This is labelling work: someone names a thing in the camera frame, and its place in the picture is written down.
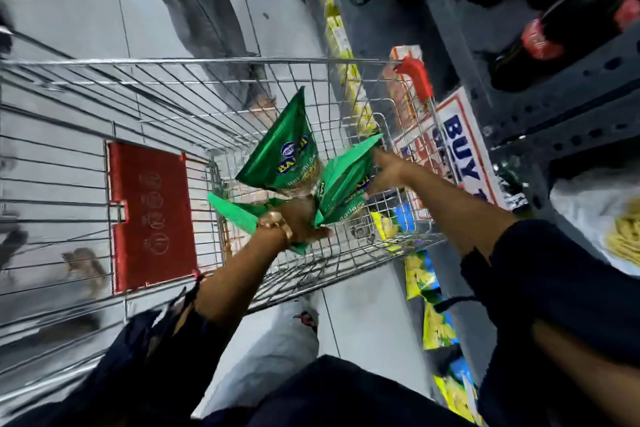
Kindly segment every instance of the wire grid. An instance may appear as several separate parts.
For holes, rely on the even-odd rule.
[[[0,232],[22,237],[9,246],[5,240],[2,253],[8,255],[0,257],[4,411],[43,388],[82,378],[132,314],[162,307],[193,283],[187,277],[112,293],[111,227],[124,221],[125,211],[110,203],[107,141],[186,153],[198,267],[206,273],[222,266],[228,250],[246,239],[211,209],[207,194],[222,187],[233,199],[261,197],[233,178],[300,85],[307,86],[308,123],[324,162],[361,139],[366,112],[385,135],[395,131],[390,126],[396,104],[386,97],[388,82],[380,77],[384,61],[357,61],[361,81],[379,86],[382,96],[367,97],[359,83],[355,97],[344,90],[336,98],[330,80],[344,82],[348,65],[342,60],[80,61],[26,35],[16,38],[17,58],[0,60]],[[223,80],[215,77],[220,64],[232,72],[261,65],[264,76]],[[224,103],[220,89],[240,83],[259,85],[276,108],[237,110],[236,102]],[[372,113],[365,108],[369,103],[383,111]],[[334,236],[310,246],[305,256],[281,254],[251,311],[443,240],[431,233],[428,220],[420,235],[380,240],[369,211],[388,214],[406,199],[397,190],[387,193],[335,225]],[[95,260],[70,267],[63,254],[83,248]]]

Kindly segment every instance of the left hand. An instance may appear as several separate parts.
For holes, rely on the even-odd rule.
[[[293,232],[292,243],[313,243],[328,238],[332,230],[326,227],[314,228],[316,200],[313,196],[294,197],[274,209],[282,214]]]

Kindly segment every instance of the tiled floor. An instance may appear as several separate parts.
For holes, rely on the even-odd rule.
[[[76,57],[189,56],[160,0],[4,1],[12,10],[18,30]],[[265,57],[324,55],[304,2],[231,1],[248,50]],[[276,74],[281,70],[278,65],[273,68]],[[278,99],[278,107],[285,104],[283,100],[282,96]],[[316,115],[318,119],[328,117]],[[428,395],[427,371],[404,304],[403,287],[390,266],[383,266],[316,293],[321,352],[350,360]],[[212,385],[242,358],[272,319],[273,310],[267,309],[243,320]]]

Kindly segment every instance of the red plastic panel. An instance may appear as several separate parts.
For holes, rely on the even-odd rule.
[[[127,220],[113,226],[115,291],[193,274],[198,269],[187,169],[179,155],[110,142],[111,199]]]

